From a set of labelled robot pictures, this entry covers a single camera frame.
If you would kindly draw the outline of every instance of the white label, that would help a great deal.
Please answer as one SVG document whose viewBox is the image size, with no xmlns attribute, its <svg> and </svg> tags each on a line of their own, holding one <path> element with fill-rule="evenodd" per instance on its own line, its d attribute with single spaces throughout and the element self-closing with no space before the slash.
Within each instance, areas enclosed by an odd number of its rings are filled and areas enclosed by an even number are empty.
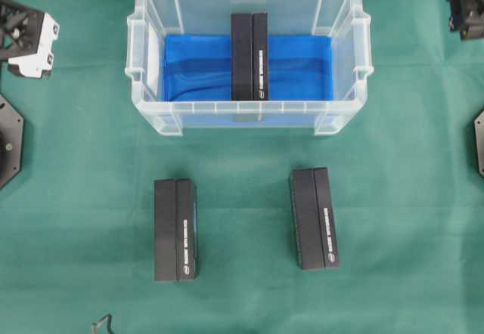
<svg viewBox="0 0 484 334">
<path fill-rule="evenodd" d="M 326 226 L 327 249 L 330 253 L 333 252 L 333 240 L 331 239 L 330 216 L 327 208 L 324 208 L 324 223 Z"/>
<path fill-rule="evenodd" d="M 259 97 L 264 98 L 264 51 L 259 49 Z"/>
<path fill-rule="evenodd" d="M 183 246 L 185 248 L 185 251 L 184 251 L 185 265 L 187 265 L 188 264 L 188 221 L 186 219 L 183 220 Z"/>
</svg>

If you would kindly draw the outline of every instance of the metal mount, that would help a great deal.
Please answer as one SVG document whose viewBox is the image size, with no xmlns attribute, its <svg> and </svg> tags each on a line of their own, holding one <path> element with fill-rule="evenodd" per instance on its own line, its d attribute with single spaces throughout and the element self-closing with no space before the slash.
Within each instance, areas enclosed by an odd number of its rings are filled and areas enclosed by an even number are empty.
<svg viewBox="0 0 484 334">
<path fill-rule="evenodd" d="M 21 169 L 23 117 L 0 95 L 0 189 Z"/>
<path fill-rule="evenodd" d="M 484 0 L 447 0 L 451 6 L 448 28 L 461 39 L 484 38 Z"/>
<path fill-rule="evenodd" d="M 16 76 L 40 79 L 49 75 L 54 63 L 52 43 L 59 35 L 59 24 L 48 13 L 12 0 L 0 0 L 0 60 Z"/>
<path fill-rule="evenodd" d="M 479 173 L 484 177 L 484 111 L 474 120 Z"/>
</svg>

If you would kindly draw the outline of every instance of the black hexagonal base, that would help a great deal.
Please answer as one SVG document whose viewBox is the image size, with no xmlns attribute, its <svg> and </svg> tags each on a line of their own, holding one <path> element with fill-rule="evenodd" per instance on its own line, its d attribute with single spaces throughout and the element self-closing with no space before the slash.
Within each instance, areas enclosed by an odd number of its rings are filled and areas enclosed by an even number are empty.
<svg viewBox="0 0 484 334">
<path fill-rule="evenodd" d="M 0 189 L 21 169 L 23 117 L 0 95 Z"/>
</svg>

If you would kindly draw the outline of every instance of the container wall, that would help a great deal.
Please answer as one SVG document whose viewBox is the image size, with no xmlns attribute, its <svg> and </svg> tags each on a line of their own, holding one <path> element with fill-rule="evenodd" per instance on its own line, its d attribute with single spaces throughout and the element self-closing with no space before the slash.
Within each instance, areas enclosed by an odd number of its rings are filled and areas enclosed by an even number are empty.
<svg viewBox="0 0 484 334">
<path fill-rule="evenodd" d="M 257 11 L 268 12 L 271 34 L 332 37 L 335 101 L 157 102 L 167 34 L 227 35 L 230 14 Z M 369 23 L 361 0 L 136 0 L 126 61 L 133 104 L 162 135 L 191 127 L 308 127 L 317 135 L 334 134 L 367 98 Z"/>
</svg>

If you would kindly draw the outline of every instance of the green tablecloth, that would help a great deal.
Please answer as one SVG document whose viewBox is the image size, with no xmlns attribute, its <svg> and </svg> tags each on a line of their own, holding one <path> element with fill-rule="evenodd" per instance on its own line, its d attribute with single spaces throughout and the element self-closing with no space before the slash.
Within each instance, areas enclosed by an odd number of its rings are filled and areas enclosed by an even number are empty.
<svg viewBox="0 0 484 334">
<path fill-rule="evenodd" d="M 0 191 L 0 332 L 477 333 L 484 179 L 472 121 L 484 41 L 445 0 L 364 0 L 375 73 L 336 136 L 159 136 L 124 76 L 134 0 L 17 0 L 60 24 L 50 79 L 2 73 L 25 116 L 23 170 Z M 296 266 L 287 178 L 327 166 L 337 271 Z M 200 276 L 154 282 L 153 180 L 198 186 Z"/>
</svg>

